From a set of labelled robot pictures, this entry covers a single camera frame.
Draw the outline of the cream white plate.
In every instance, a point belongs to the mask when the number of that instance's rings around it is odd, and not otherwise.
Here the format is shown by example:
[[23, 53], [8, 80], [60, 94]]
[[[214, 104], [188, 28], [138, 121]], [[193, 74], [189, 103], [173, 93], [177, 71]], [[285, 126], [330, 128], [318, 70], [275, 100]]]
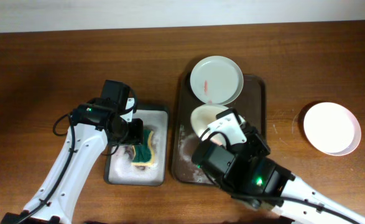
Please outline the cream white plate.
[[227, 108], [222, 105], [201, 105], [193, 110], [190, 122], [193, 131], [199, 137], [200, 141], [204, 141], [210, 137], [211, 134], [209, 134], [207, 126], [211, 122], [216, 121], [217, 118], [225, 115], [226, 110], [233, 110], [234, 112], [237, 112], [234, 108]]

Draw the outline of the green and yellow sponge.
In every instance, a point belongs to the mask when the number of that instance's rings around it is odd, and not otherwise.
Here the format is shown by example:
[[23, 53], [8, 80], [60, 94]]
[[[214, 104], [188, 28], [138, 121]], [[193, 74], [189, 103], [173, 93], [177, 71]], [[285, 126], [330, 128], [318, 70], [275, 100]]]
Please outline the green and yellow sponge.
[[131, 162], [133, 166], [150, 167], [155, 162], [155, 152], [152, 147], [153, 130], [144, 130], [144, 140], [142, 144], [133, 146], [134, 158]]

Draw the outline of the pale green plate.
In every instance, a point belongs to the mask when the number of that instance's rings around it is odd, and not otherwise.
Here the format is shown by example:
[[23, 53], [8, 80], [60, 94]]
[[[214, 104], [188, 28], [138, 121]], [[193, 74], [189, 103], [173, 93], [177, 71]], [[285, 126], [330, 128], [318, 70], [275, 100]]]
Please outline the pale green plate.
[[207, 104], [227, 105], [242, 92], [244, 77], [240, 67], [223, 56], [200, 60], [190, 74], [193, 94]]

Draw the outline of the pink white plate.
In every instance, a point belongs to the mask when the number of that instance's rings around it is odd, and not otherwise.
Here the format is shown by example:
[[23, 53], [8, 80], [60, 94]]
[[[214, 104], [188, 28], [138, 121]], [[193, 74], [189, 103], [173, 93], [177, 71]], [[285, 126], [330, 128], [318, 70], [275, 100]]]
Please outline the pink white plate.
[[345, 156], [359, 146], [362, 132], [350, 110], [337, 103], [311, 106], [303, 118], [303, 131], [309, 143], [331, 156]]

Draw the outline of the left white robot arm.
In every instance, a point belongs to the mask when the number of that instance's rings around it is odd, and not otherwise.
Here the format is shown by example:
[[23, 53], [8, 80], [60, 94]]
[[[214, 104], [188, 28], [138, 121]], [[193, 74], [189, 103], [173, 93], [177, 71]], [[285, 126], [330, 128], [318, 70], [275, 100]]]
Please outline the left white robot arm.
[[132, 116], [137, 96], [127, 84], [106, 80], [101, 95], [65, 114], [68, 131], [49, 174], [20, 214], [2, 223], [71, 223], [80, 192], [99, 156], [142, 144], [143, 123]]

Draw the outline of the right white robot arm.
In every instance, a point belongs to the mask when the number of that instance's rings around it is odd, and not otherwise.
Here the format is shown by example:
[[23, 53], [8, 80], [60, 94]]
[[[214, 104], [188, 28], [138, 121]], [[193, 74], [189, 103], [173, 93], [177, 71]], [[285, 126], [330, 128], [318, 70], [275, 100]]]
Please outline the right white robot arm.
[[206, 129], [192, 162], [231, 198], [294, 223], [365, 223], [365, 217], [332, 201], [268, 158], [270, 149], [253, 126], [237, 128], [245, 139]]

